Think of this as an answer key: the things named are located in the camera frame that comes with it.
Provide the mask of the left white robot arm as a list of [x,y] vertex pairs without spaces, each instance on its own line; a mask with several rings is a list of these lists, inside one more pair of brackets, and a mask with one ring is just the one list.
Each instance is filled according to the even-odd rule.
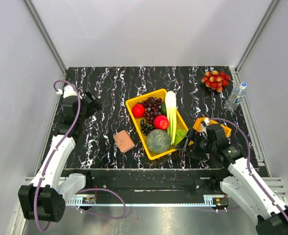
[[71,85],[58,89],[62,110],[56,116],[47,157],[36,176],[18,191],[23,216],[27,220],[59,222],[66,203],[78,192],[89,193],[93,181],[84,174],[72,173],[60,182],[64,166],[83,131],[86,119],[102,109],[102,103],[90,90],[82,95]]

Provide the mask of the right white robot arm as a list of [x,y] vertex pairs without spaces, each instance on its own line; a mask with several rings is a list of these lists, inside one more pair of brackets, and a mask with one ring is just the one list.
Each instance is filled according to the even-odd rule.
[[247,213],[259,235],[288,235],[288,205],[259,176],[249,156],[238,144],[230,144],[225,126],[202,121],[175,145],[190,158],[209,154],[223,166],[221,172],[205,181],[204,187],[223,193]]

